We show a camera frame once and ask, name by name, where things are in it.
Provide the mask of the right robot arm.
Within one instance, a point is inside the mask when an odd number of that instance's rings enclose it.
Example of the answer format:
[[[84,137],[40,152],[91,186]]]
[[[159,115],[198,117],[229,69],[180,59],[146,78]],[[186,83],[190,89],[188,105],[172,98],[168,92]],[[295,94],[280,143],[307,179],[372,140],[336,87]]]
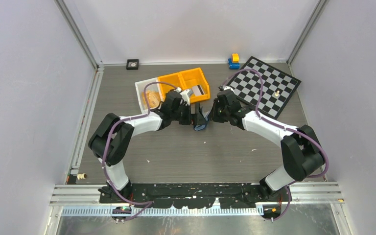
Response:
[[[209,118],[258,134],[281,149],[282,165],[259,183],[260,195],[266,201],[274,200],[281,188],[303,181],[328,162],[310,126],[286,125],[260,114],[257,108],[241,105],[230,89],[217,94]]]

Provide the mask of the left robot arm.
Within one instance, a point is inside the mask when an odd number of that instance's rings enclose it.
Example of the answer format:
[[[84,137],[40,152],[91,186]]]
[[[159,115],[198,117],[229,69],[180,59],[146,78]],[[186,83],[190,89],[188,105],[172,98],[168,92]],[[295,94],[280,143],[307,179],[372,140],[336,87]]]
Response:
[[[112,197],[120,203],[131,195],[130,180],[123,158],[132,137],[168,127],[173,121],[180,125],[203,126],[207,119],[198,103],[190,106],[190,90],[173,89],[164,101],[149,113],[139,116],[119,117],[108,113],[91,136],[88,147],[102,164],[108,184],[113,188]]]

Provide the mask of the blue leather card holder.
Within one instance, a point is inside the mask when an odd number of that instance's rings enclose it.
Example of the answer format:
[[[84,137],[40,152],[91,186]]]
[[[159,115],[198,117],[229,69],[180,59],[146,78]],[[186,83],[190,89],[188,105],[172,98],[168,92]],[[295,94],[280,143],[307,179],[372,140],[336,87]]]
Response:
[[[201,130],[204,130],[204,129],[207,127],[208,122],[210,121],[210,119],[209,119],[209,114],[210,114],[209,111],[203,113],[203,118],[204,118],[204,119],[200,121],[200,124],[195,125],[195,126],[193,127],[194,131],[201,131]]]

